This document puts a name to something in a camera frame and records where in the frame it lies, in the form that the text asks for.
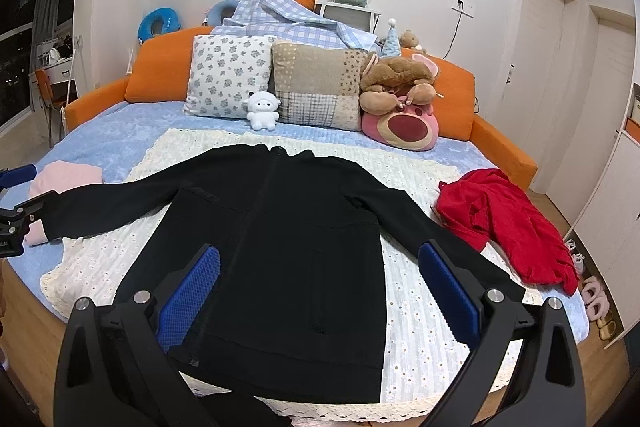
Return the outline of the pink folded garment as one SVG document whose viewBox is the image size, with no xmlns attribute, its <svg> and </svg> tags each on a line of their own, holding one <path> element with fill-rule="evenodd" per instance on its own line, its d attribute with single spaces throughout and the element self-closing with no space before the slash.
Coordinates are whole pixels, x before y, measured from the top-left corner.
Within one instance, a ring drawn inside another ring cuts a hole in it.
<svg viewBox="0 0 640 427">
<path fill-rule="evenodd" d="M 72 188 L 102 183 L 102 174 L 101 167 L 74 164 L 62 160 L 53 161 L 44 166 L 32 180 L 29 185 L 28 198 L 34 198 L 50 191 L 63 193 Z"/>
</svg>

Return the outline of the orange chair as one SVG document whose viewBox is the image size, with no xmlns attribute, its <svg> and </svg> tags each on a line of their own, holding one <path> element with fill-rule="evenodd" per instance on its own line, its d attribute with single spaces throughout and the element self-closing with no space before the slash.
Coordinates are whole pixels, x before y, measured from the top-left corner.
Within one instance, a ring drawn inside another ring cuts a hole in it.
<svg viewBox="0 0 640 427">
<path fill-rule="evenodd" d="M 40 68 L 35 70 L 36 83 L 40 95 L 40 101 L 46 118 L 48 144 L 54 145 L 53 131 L 58 132 L 58 139 L 62 140 L 65 134 L 64 112 L 70 103 L 70 78 L 62 77 L 61 80 L 51 80 L 48 73 Z"/>
</svg>

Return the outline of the pink bear plush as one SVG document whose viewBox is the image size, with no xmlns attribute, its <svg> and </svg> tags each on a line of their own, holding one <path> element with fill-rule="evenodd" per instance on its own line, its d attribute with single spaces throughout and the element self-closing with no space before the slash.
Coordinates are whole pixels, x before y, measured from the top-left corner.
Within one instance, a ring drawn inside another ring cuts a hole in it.
<svg viewBox="0 0 640 427">
<path fill-rule="evenodd" d="M 405 106 L 383 116 L 362 114 L 362 132 L 370 139 L 401 150 L 431 150 L 439 125 L 431 105 Z"/>
</svg>

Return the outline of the pink slippers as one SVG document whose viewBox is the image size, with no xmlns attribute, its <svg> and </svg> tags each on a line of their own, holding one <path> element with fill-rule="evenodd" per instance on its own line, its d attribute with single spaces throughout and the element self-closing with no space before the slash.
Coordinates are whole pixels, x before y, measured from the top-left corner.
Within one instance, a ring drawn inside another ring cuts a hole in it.
<svg viewBox="0 0 640 427">
<path fill-rule="evenodd" d="M 587 277 L 580 292 L 582 301 L 586 307 L 587 317 L 590 322 L 603 319 L 610 311 L 610 303 L 606 295 L 604 285 L 600 279 L 591 275 Z"/>
</svg>

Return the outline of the blue party hat plush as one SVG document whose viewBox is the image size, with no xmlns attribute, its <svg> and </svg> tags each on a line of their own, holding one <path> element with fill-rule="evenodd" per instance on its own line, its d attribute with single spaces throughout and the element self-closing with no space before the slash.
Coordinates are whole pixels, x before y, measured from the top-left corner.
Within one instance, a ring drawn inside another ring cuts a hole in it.
<svg viewBox="0 0 640 427">
<path fill-rule="evenodd" d="M 400 42 L 397 33 L 397 22 L 394 18 L 388 20 L 388 31 L 381 50 L 381 57 L 401 56 Z"/>
</svg>

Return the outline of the blue checked quilt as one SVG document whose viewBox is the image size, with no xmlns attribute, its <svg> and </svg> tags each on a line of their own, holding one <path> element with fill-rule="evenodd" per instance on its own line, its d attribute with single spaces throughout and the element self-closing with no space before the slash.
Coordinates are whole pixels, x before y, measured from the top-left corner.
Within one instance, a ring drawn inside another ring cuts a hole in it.
<svg viewBox="0 0 640 427">
<path fill-rule="evenodd" d="M 222 36 L 273 36 L 323 49 L 380 52 L 378 37 L 329 20 L 294 0 L 240 0 L 232 17 L 210 32 Z"/>
</svg>

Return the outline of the white bedside stand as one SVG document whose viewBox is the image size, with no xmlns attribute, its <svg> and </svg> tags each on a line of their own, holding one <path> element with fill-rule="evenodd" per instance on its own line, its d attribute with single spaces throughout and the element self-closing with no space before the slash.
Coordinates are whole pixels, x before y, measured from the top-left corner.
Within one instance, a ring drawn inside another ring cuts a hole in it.
<svg viewBox="0 0 640 427">
<path fill-rule="evenodd" d="M 336 20 L 347 26 L 374 34 L 378 28 L 381 13 L 363 6 L 332 1 L 316 2 L 314 12 L 329 20 Z"/>
</svg>

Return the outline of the red garment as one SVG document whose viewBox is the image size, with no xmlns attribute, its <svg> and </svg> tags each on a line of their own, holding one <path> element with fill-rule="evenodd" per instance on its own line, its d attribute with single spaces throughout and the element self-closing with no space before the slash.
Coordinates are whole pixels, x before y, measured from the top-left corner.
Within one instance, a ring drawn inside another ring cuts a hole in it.
<svg viewBox="0 0 640 427">
<path fill-rule="evenodd" d="M 579 277 L 562 236 L 504 172 L 476 169 L 438 189 L 435 211 L 447 230 L 479 251 L 497 244 L 525 284 L 575 294 Z"/>
</svg>

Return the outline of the black coat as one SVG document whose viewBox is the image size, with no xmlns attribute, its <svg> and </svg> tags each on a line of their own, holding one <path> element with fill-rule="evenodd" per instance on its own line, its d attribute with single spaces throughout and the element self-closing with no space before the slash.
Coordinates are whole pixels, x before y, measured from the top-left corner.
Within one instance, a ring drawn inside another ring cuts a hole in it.
<svg viewBox="0 0 640 427">
<path fill-rule="evenodd" d="M 279 147 L 214 148 L 142 180 L 49 197 L 49 239 L 164 217 L 116 300 L 152 291 L 204 245 L 221 271 L 186 339 L 169 354 L 206 383 L 265 398 L 375 403 L 381 395 L 386 295 L 381 236 L 416 254 L 435 242 L 486 288 L 513 299 L 508 274 L 435 223 L 404 191 L 354 162 Z"/>
</svg>

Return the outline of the white wardrobe cabinet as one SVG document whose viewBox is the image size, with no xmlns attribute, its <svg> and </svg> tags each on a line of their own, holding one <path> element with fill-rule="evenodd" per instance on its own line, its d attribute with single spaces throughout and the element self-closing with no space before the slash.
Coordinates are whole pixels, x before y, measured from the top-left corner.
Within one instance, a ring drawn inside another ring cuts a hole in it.
<svg viewBox="0 0 640 427">
<path fill-rule="evenodd" d="M 613 343 L 639 323 L 639 133 L 627 130 L 637 98 L 633 83 L 612 154 L 573 227 L 608 291 L 617 322 Z"/>
</svg>

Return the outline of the blue neck pillow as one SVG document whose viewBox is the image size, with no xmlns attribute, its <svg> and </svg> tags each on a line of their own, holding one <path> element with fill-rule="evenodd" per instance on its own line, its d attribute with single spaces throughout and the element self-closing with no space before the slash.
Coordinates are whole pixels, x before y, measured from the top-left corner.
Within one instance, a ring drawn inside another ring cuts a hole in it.
<svg viewBox="0 0 640 427">
<path fill-rule="evenodd" d="M 206 13 L 203 25 L 209 27 L 220 26 L 225 18 L 232 17 L 239 0 L 224 0 L 214 4 Z"/>
</svg>

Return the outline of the small brown teddy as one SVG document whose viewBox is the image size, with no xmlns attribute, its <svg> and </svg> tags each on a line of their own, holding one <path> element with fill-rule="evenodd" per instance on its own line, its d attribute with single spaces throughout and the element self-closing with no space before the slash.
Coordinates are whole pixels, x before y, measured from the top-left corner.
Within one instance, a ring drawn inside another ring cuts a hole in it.
<svg viewBox="0 0 640 427">
<path fill-rule="evenodd" d="M 405 30 L 399 36 L 399 44 L 402 48 L 410 49 L 419 53 L 423 53 L 424 49 L 419 38 L 411 30 Z"/>
</svg>

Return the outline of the brown bear plush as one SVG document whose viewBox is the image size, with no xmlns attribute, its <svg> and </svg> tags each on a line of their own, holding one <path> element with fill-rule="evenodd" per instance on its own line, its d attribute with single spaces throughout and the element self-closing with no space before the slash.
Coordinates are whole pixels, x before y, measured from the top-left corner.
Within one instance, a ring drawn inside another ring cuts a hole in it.
<svg viewBox="0 0 640 427">
<path fill-rule="evenodd" d="M 438 97 L 434 84 L 435 76 L 423 60 L 370 53 L 360 74 L 360 108 L 384 116 L 410 105 L 429 106 Z"/>
</svg>

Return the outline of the small white plush toy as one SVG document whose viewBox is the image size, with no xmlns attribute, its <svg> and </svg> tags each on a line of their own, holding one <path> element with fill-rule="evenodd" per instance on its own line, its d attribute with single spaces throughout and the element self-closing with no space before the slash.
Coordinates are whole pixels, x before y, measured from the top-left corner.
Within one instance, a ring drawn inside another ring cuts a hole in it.
<svg viewBox="0 0 640 427">
<path fill-rule="evenodd" d="M 258 91 L 246 101 L 246 119 L 254 131 L 273 131 L 279 120 L 278 109 L 281 102 L 268 91 Z"/>
</svg>

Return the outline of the light blue bed sheet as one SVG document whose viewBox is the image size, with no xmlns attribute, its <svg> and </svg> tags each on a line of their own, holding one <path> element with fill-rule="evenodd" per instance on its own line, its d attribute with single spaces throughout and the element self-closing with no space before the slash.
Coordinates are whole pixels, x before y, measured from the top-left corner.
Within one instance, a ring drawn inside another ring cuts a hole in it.
<svg viewBox="0 0 640 427">
<path fill-rule="evenodd" d="M 119 103 L 81 124 L 53 147 L 37 167 L 62 160 L 102 170 L 106 183 L 137 181 L 211 148 L 232 144 L 280 146 L 295 155 L 310 150 L 356 162 L 383 184 L 406 191 L 432 213 L 439 182 L 454 182 L 490 161 L 470 142 L 439 139 L 433 150 L 405 152 L 362 133 L 295 124 L 255 132 L 245 120 L 195 117 L 178 102 Z M 64 239 L 26 247 L 12 269 L 49 311 L 66 320 L 75 300 L 89 296 L 111 303 L 117 284 L 163 210 L 97 239 Z"/>
</svg>

